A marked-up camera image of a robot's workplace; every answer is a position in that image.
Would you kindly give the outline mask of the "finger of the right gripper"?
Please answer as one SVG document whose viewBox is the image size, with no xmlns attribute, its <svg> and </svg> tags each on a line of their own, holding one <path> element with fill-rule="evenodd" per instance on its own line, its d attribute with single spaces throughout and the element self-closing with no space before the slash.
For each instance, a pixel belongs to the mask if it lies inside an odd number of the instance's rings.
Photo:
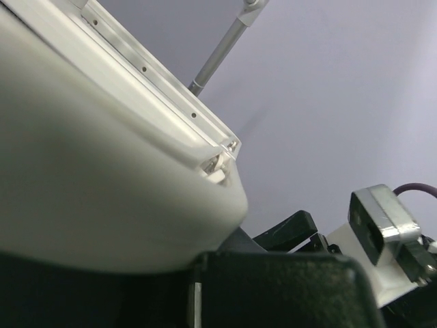
<svg viewBox="0 0 437 328">
<path fill-rule="evenodd" d="M 253 240 L 266 251 L 288 252 L 317 232 L 311 214 L 299 210 Z"/>
</svg>

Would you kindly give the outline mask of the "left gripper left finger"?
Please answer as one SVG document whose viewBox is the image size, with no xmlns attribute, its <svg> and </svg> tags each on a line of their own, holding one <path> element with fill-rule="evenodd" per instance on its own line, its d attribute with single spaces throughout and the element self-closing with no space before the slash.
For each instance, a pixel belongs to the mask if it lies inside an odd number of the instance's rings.
<svg viewBox="0 0 437 328">
<path fill-rule="evenodd" d="M 98 273 L 1 254 L 2 327 L 187 327 L 185 275 Z"/>
</svg>

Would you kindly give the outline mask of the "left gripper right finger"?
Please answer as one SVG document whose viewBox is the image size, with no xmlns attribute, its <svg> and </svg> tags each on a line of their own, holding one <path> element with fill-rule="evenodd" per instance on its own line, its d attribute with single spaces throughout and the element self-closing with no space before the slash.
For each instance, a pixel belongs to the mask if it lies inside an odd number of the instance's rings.
<svg viewBox="0 0 437 328">
<path fill-rule="evenodd" d="M 362 266 L 323 253 L 205 253 L 190 327 L 384 327 Z"/>
</svg>

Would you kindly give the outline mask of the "white clip hanger frame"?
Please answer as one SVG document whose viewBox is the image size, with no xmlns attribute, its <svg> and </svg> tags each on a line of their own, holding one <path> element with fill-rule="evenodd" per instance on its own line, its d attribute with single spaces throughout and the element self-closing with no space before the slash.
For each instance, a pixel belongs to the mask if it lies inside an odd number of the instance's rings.
<svg viewBox="0 0 437 328">
<path fill-rule="evenodd" d="M 97 1 L 1 2 L 1 251 L 161 273 L 248 211 L 240 140 Z"/>
</svg>

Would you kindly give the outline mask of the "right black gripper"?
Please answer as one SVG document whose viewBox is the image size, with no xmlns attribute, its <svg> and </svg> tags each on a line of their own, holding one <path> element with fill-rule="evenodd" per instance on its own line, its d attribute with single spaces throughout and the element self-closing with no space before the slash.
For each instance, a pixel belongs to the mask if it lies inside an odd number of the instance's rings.
<svg viewBox="0 0 437 328">
<path fill-rule="evenodd" d="M 348 223 L 331 232 L 327 241 L 364 268 L 387 327 L 436 326 L 436 280 L 420 286 L 394 262 L 374 267 Z"/>
</svg>

